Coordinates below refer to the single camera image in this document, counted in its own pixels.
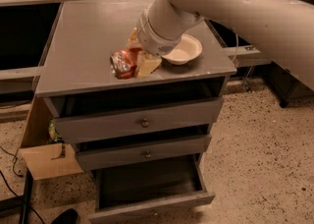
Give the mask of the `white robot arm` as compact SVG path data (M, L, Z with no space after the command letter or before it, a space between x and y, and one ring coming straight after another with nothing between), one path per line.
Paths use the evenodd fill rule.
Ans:
M166 55L205 19L232 29L314 89L314 6L299 0L155 0L136 24L137 38L145 51Z

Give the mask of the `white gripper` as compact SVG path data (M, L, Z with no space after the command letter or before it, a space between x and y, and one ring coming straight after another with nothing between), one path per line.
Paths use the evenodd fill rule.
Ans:
M162 62L159 56L169 54L181 42L180 30L175 28L175 24L149 8L140 15L127 42L129 49L142 47L144 50L137 54L136 78L144 78L153 73Z

